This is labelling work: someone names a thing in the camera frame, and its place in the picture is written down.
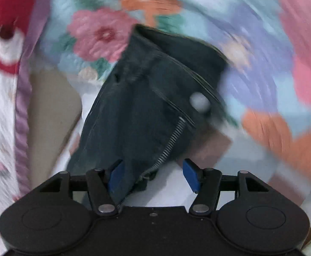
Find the garment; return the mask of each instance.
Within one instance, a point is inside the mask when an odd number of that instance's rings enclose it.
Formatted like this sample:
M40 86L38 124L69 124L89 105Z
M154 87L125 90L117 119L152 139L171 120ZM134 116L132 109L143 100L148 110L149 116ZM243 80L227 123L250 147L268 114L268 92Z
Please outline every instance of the garment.
M122 179L110 193L115 203L121 202L136 182L182 154L206 118L221 118L216 89L226 65L224 55L205 42L136 25L94 102L67 169L73 175L109 170L123 160ZM209 108L196 110L190 103L193 94L205 96Z

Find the black pants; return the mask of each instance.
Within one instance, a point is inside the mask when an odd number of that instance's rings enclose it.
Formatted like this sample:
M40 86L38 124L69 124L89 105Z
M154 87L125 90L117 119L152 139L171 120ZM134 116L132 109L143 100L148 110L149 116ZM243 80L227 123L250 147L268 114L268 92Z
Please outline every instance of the black pants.
M123 160L110 193L119 203L136 182L182 154L207 117L222 115L216 92L224 55L205 42L136 25L129 45L104 83L86 119L68 170L109 170ZM199 113L190 96L210 101Z

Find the silver screw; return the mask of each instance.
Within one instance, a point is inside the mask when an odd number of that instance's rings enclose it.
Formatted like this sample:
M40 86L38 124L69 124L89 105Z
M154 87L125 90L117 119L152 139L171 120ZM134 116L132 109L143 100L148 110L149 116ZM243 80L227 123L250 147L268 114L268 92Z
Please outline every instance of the silver screw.
M196 213L206 213L209 210L209 207L204 204L196 204L192 207Z
M99 206L99 211L104 214L114 212L114 210L115 206L112 204L102 204Z

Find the purple trim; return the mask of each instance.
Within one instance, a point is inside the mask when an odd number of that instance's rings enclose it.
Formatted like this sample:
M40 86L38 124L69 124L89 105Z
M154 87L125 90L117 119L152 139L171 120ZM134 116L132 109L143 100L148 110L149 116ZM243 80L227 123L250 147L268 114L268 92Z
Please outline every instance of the purple trim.
M30 103L32 87L29 80L29 58L40 35L42 34L44 25L49 17L49 13L50 0L35 1L18 72L16 92L15 159L17 181L21 196L30 191L28 164L28 106Z

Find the beige fabric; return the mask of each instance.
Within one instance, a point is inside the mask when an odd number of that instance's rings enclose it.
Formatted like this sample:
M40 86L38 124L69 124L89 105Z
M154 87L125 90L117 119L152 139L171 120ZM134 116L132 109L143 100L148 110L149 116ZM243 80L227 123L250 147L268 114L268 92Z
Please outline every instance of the beige fabric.
M57 71L31 75L32 97L28 138L30 181L34 188L45 181L81 115L81 99Z

